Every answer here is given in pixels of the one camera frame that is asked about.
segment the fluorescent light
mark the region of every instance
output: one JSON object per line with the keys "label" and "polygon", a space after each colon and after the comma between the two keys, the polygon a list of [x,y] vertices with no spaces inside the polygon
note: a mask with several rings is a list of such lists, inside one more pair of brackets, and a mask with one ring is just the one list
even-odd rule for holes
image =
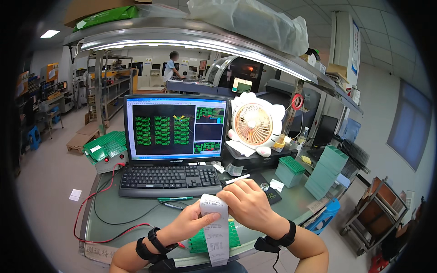
{"label": "fluorescent light", "polygon": [[44,33],[41,38],[51,38],[55,36],[58,32],[59,30],[47,30],[47,32]]}
{"label": "fluorescent light", "polygon": [[94,46],[91,47],[89,49],[93,49],[93,50],[103,50],[103,49],[109,49],[109,48],[116,48],[118,46],[137,46],[137,45],[149,45],[149,46],[158,46],[158,45],[173,45],[173,46],[184,46],[184,47],[194,47],[194,48],[199,48],[199,49],[205,49],[205,50],[215,50],[215,51],[219,51],[219,52],[223,52],[223,53],[227,53],[227,54],[231,54],[231,55],[236,55],[239,57],[243,57],[243,58],[247,58],[256,62],[261,62],[267,65],[270,65],[273,68],[276,69],[280,69],[288,74],[291,74],[297,78],[300,78],[302,80],[311,82],[311,80],[293,70],[290,70],[288,68],[283,67],[282,65],[280,65],[277,61],[272,60],[268,57],[264,57],[261,54],[257,53],[257,52],[243,52],[240,51],[236,48],[232,48],[231,46],[224,44],[224,43],[220,43],[217,45],[214,44],[210,44],[210,41],[207,40],[200,40],[200,41],[179,41],[179,40],[128,40],[128,41],[121,41],[121,42],[116,42],[116,43],[112,43],[112,44],[107,44],[107,45],[100,45],[100,46]]}

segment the wrist strap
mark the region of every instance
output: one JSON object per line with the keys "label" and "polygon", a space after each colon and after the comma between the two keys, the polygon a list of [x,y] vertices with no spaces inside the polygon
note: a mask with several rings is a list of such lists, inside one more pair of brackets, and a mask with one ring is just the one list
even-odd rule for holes
{"label": "wrist strap", "polygon": [[138,239],[137,246],[135,248],[135,251],[141,259],[148,260],[152,264],[155,264],[163,259],[167,259],[167,255],[165,254],[151,253],[147,246],[142,242],[144,238],[145,237]]}
{"label": "wrist strap", "polygon": [[266,236],[265,239],[266,239],[267,244],[273,245],[273,246],[280,246],[281,245],[281,246],[287,247],[295,241],[296,224],[290,220],[288,220],[288,222],[290,223],[290,230],[288,231],[288,233],[285,234],[279,240],[275,240],[275,239],[271,238],[270,236]]}
{"label": "wrist strap", "polygon": [[149,241],[152,243],[152,245],[154,247],[156,247],[156,249],[161,253],[161,254],[167,254],[168,252],[170,252],[171,250],[175,249],[178,244],[172,244],[172,245],[168,245],[168,246],[163,246],[161,244],[161,242],[158,240],[158,238],[156,237],[156,232],[160,230],[160,228],[152,228],[149,231],[149,236],[147,236],[147,238],[149,239]]}

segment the black comb-like rack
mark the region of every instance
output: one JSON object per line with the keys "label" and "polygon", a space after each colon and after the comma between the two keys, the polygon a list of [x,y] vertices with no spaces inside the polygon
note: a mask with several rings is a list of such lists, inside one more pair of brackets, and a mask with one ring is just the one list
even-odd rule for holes
{"label": "black comb-like rack", "polygon": [[357,168],[363,170],[367,174],[370,173],[370,170],[366,167],[370,155],[360,146],[349,139],[344,139],[338,149],[349,156],[349,161],[357,166]]}

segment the black pen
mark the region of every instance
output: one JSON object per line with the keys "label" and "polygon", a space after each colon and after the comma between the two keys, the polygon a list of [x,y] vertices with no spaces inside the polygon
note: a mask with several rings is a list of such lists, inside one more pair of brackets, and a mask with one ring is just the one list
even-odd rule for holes
{"label": "black pen", "polygon": [[167,207],[175,208],[175,209],[177,209],[177,210],[181,210],[181,211],[184,210],[183,207],[178,207],[178,206],[175,206],[175,205],[171,205],[171,204],[169,204],[169,203],[164,203],[164,205],[166,205]]}

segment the red wire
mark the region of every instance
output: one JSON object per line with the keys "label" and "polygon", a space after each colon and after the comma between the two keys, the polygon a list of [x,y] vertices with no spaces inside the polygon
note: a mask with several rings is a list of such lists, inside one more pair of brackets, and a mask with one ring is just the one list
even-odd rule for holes
{"label": "red wire", "polygon": [[[108,190],[108,189],[112,186],[112,183],[113,183],[113,181],[114,181],[114,172],[115,172],[115,167],[116,167],[117,165],[124,166],[125,164],[124,164],[124,163],[117,163],[117,164],[114,165],[114,168],[112,169],[112,179],[111,179],[111,184],[109,185],[109,187],[107,187],[107,188],[104,189],[104,190],[101,190],[100,192],[102,192],[102,191],[106,191],[106,190]],[[112,238],[112,239],[109,239],[109,240],[106,240],[106,241],[99,241],[99,242],[97,242],[97,241],[82,240],[81,238],[79,238],[79,237],[76,236],[76,225],[77,225],[77,219],[79,219],[80,210],[82,209],[82,207],[83,207],[83,205],[85,204],[85,202],[88,201],[88,199],[90,199],[91,197],[93,197],[93,196],[96,195],[96,194],[97,194],[97,192],[95,192],[95,193],[93,193],[92,195],[88,196],[88,197],[87,197],[87,198],[82,202],[82,204],[80,205],[79,212],[77,212],[76,221],[74,222],[73,235],[74,235],[74,237],[75,237],[76,239],[78,239],[78,240],[81,241],[81,242],[88,242],[88,243],[97,243],[97,244],[102,244],[102,243],[106,243],[106,242],[112,241],[112,240],[114,240],[115,238]],[[136,225],[136,226],[134,226],[134,227],[128,229],[127,231],[121,233],[121,234],[118,235],[117,237],[120,237],[120,236],[122,236],[122,235],[128,233],[128,232],[131,231],[132,229],[137,228],[137,227],[142,226],[142,225],[150,226],[150,225],[147,224],[147,223],[142,223],[142,224]]]}

